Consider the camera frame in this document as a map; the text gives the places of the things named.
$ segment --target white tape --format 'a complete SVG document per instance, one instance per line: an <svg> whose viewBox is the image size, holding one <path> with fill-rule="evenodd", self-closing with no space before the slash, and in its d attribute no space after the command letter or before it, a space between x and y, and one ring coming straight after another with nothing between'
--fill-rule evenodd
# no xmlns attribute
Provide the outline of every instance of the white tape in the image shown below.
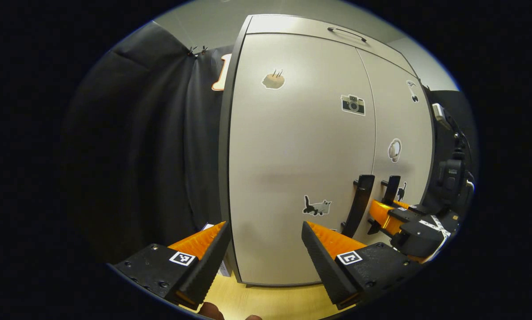
<svg viewBox="0 0 532 320"><path fill-rule="evenodd" d="M444 237L444 240L442 241L442 243L440 243L440 245L438 246L438 248L436 249L436 251L434 251L434 253L432 253L432 255L430 255L428 258L426 258L422 263L426 263L428 261L431 261L433 260L439 253L439 251L442 249L445 241L448 239L448 237L451 235L451 233L449 233L449 231L447 231L446 229L444 229L442 223L440 222L440 220L436 217L436 216L431 216L432 217L432 220L434 220L434 222L436 223L436 225L433 225L431 223L428 223L424 220L420 220L420 223L423 224L423 225L426 225L427 227L430 227L436 231L440 231Z"/></svg>

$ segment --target camera sticker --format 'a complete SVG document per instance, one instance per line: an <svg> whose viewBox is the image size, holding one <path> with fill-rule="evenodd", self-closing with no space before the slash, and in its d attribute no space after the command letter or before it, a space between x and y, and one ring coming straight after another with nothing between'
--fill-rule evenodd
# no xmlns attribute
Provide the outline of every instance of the camera sticker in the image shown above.
<svg viewBox="0 0 532 320"><path fill-rule="evenodd" d="M307 195L303 197L305 198L305 208L303 209L304 215L322 216L329 214L329 206L331 206L333 201L323 200L323 202L320 203L309 204L309 197Z"/></svg>
<svg viewBox="0 0 532 320"><path fill-rule="evenodd" d="M398 138L392 139L392 142L390 142L390 145L388 146L388 158L393 164L398 162L398 158L400 158L400 151L402 151L402 142Z"/></svg>
<svg viewBox="0 0 532 320"><path fill-rule="evenodd" d="M273 73L266 75L262 80L262 85L264 85L266 89L278 90L281 87L284 87L284 83L286 83L286 79L282 76L284 69L281 69L278 73L276 73L276 71L278 71L278 69L274 69Z"/></svg>
<svg viewBox="0 0 532 320"><path fill-rule="evenodd" d="M358 116L365 115L365 101L354 95L341 95L341 110Z"/></svg>
<svg viewBox="0 0 532 320"><path fill-rule="evenodd" d="M412 87L416 87L416 84L414 82L410 81L410 80L407 80L406 84L408 85L408 89L410 89L410 93L412 93L412 101L417 103L418 102L418 97L416 96L416 94L414 94L414 91L412 91Z"/></svg>

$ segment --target wooden floor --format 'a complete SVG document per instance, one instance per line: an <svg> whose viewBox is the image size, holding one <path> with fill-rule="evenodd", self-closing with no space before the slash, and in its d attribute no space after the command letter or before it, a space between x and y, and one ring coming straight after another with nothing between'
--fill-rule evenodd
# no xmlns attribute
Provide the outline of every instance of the wooden floor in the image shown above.
<svg viewBox="0 0 532 320"><path fill-rule="evenodd" d="M250 314L260 316L262 320L317 320L346 310L337 310L331 304L322 284L246 288L246 285L237 283L232 274L230 277L217 274L205 301L215 304L225 320L245 320Z"/></svg>

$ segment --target cabinet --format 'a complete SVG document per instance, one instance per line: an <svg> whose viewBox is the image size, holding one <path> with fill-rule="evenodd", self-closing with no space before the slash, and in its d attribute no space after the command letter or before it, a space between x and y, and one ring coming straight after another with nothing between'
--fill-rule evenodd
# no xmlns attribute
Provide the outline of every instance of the cabinet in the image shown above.
<svg viewBox="0 0 532 320"><path fill-rule="evenodd" d="M376 176L371 196L378 200L380 180L402 176L410 187L404 200L412 202L420 201L429 179L431 118L408 62L401 55L404 62L395 62L396 51L378 49L376 41L359 48L359 39L341 39L329 26L250 16L235 45L223 100L221 187L228 192L221 202L232 225L229 252L236 259L229 262L247 284L319 282L302 223L341 231L359 175ZM362 112L343 104L355 99ZM395 138L403 149L393 163L387 150ZM304 213L306 201L324 214ZM366 235L367 217L368 208L354 237L388 243L378 238L383 235Z"/></svg>

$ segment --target hand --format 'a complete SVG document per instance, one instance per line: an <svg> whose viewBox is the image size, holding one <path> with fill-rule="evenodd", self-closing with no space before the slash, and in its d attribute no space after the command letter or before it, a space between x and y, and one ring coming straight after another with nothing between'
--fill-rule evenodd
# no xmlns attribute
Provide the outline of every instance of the hand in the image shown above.
<svg viewBox="0 0 532 320"><path fill-rule="evenodd" d="M215 306L215 304L211 304L209 302L203 302L203 306L201 306L201 310L197 312L198 314L202 316L207 316L207 318L211 318L214 320L225 320L223 317L223 314L219 311L219 308ZM259 316L248 316L246 320L262 320Z"/></svg>

